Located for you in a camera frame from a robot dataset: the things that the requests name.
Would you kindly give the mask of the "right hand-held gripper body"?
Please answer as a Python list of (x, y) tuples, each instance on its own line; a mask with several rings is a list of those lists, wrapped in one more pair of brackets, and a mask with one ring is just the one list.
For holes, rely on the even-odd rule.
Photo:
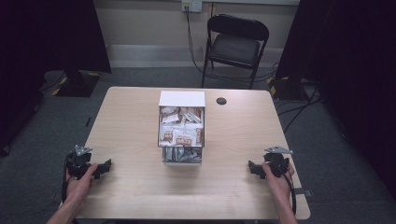
[(283, 147), (269, 147), (264, 150), (264, 161), (268, 163), (274, 176), (281, 177), (288, 171), (290, 159), (285, 158), (285, 154), (292, 154), (293, 151)]

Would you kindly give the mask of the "black stand base striped tape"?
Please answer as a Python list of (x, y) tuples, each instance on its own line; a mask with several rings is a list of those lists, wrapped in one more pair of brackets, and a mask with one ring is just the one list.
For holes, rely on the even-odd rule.
[(45, 74), (46, 83), (39, 91), (58, 97), (89, 98), (100, 77), (99, 73), (91, 71), (79, 71), (77, 74), (68, 74), (63, 70), (49, 71)]
[(307, 101), (308, 95), (300, 81), (289, 77), (266, 79), (270, 93), (277, 100)]

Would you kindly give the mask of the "white wall socket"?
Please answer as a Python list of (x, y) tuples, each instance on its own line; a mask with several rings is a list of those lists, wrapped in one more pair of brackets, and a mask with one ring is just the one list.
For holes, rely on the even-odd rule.
[(201, 13), (203, 9), (202, 0), (182, 0), (181, 10), (183, 12)]

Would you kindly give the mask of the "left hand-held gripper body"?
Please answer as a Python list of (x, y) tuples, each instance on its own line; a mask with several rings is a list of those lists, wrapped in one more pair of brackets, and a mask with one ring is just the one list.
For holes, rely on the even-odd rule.
[(74, 177), (77, 180), (80, 180), (91, 166), (91, 156), (91, 147), (75, 145), (75, 149), (72, 150), (65, 158), (65, 179), (68, 180), (70, 177)]

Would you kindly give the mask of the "white box of snack packets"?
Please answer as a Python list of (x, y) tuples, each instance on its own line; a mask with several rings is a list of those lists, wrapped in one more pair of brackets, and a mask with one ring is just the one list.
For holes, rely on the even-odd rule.
[(165, 164), (201, 164), (205, 147), (205, 93), (161, 91), (158, 147)]

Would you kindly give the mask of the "person's right hand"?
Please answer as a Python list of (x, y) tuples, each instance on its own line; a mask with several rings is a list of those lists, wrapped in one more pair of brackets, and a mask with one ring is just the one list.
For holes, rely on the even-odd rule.
[(262, 164), (262, 169), (266, 173), (266, 181), (276, 204), (290, 204), (290, 185), (289, 181), (294, 174), (294, 169), (289, 164), (288, 171), (284, 177), (273, 175), (267, 163)]

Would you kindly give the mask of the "dark curtain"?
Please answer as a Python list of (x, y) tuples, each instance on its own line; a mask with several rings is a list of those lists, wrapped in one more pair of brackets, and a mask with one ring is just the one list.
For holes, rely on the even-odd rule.
[(55, 70), (111, 71), (93, 0), (0, 0), (0, 157)]
[(319, 82), (396, 200), (396, 0), (300, 0), (276, 75)]

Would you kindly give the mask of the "person's left hand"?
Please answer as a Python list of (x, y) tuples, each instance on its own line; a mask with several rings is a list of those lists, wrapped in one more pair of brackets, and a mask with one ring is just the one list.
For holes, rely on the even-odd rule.
[(66, 204), (83, 204), (91, 185), (92, 174), (96, 171), (97, 166), (97, 163), (91, 165), (81, 179), (75, 179), (69, 172), (66, 172)]

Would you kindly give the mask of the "black folding chair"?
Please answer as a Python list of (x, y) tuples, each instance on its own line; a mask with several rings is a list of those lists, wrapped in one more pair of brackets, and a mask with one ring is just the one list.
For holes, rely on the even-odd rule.
[(205, 85), (208, 62), (212, 62), (250, 70), (251, 89), (268, 39), (269, 29), (260, 21), (227, 14), (212, 16), (207, 22), (201, 87)]

